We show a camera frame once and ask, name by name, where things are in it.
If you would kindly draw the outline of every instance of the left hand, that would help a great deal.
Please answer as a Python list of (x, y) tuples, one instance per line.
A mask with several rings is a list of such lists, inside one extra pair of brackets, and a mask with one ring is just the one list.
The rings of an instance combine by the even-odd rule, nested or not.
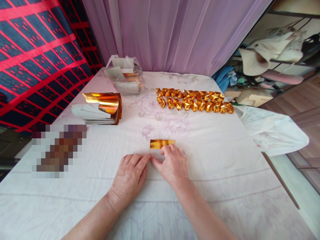
[(112, 187), (107, 193), (108, 200), (116, 211), (123, 211), (142, 189), (150, 158), (151, 154), (130, 154), (121, 159)]

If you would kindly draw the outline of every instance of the white hat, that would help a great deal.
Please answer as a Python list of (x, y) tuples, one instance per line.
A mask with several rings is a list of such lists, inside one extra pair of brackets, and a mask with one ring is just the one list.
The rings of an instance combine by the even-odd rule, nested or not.
[(282, 36), (258, 40), (246, 49), (240, 48), (243, 73), (247, 76), (257, 76), (268, 70), (270, 59), (277, 58), (281, 54), (293, 39), (291, 37), (293, 33), (288, 32)]

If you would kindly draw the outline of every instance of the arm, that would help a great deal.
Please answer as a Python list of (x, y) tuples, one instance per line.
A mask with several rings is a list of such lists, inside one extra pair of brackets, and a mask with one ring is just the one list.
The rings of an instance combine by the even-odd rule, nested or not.
[(174, 145), (163, 146), (165, 160), (152, 164), (175, 191), (198, 239), (235, 239), (225, 223), (215, 214), (188, 176), (188, 162)]
[(62, 239), (104, 239), (140, 192), (147, 178), (150, 157), (150, 154), (124, 156), (108, 193)]

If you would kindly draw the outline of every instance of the white tablecloth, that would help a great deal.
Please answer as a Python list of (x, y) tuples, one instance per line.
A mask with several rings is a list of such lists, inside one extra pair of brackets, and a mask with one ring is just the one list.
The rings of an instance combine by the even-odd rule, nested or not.
[[(149, 153), (150, 139), (173, 139), (190, 178), (239, 239), (314, 239), (236, 114), (161, 109), (155, 88), (220, 91), (195, 74), (144, 72), (146, 90), (122, 96), (118, 126), (87, 127), (81, 174), (36, 178), (32, 149), (0, 184), (0, 239), (58, 239), (108, 191), (126, 154)], [(103, 69), (81, 92), (114, 92)], [(72, 103), (84, 103), (81, 94)], [(84, 124), (69, 105), (54, 124)], [(149, 166), (145, 186), (107, 238), (196, 239), (175, 193)]]

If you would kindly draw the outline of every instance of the cardboard box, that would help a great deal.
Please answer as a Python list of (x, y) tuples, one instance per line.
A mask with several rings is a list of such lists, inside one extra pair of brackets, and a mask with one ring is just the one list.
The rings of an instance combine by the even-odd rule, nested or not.
[(270, 101), (273, 96), (268, 90), (243, 90), (239, 97), (236, 97), (236, 101), (239, 104), (259, 107), (260, 105)]
[(224, 93), (225, 101), (231, 102), (234, 98), (239, 97), (241, 91), (237, 87), (228, 87)]

